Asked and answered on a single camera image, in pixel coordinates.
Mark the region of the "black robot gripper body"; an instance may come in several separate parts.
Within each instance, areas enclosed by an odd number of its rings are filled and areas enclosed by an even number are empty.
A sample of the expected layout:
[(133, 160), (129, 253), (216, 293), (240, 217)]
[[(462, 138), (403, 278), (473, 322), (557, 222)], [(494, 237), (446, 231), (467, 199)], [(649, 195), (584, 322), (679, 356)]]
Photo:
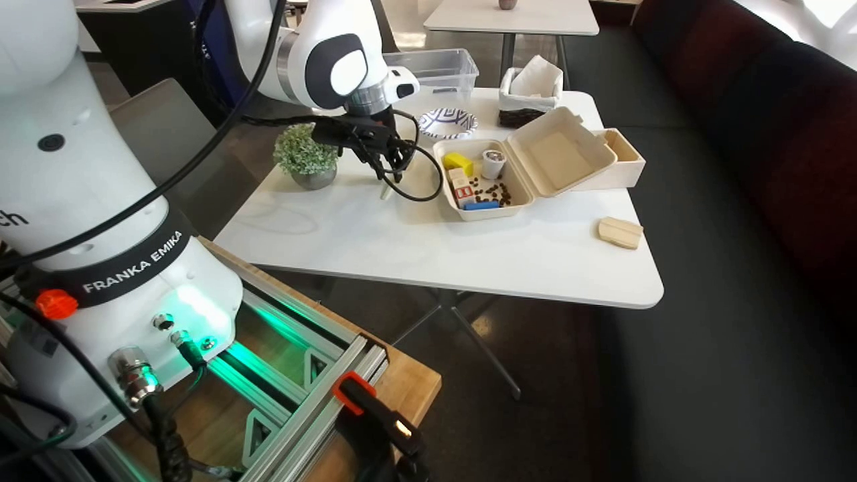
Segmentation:
[(321, 118), (309, 138), (317, 144), (348, 148), (354, 154), (379, 154), (390, 156), (396, 151), (396, 120), (394, 110), (386, 107), (374, 116), (341, 116), (341, 118)]

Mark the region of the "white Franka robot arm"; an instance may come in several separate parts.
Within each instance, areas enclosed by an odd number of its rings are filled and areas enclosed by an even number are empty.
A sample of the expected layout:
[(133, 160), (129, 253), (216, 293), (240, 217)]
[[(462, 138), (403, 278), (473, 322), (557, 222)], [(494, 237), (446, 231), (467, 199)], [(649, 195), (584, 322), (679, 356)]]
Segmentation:
[[(254, 93), (371, 118), (418, 91), (382, 56), (371, 0), (309, 0), (301, 25), (273, 0), (224, 0)], [(162, 187), (117, 134), (76, 49), (71, 0), (0, 0), (0, 237), (42, 277), (31, 305), (62, 349), (17, 332), (17, 388), (62, 409), (86, 448), (123, 421), (115, 359), (139, 352), (161, 383), (189, 367), (175, 332), (213, 355), (234, 341), (240, 281), (169, 219)]]

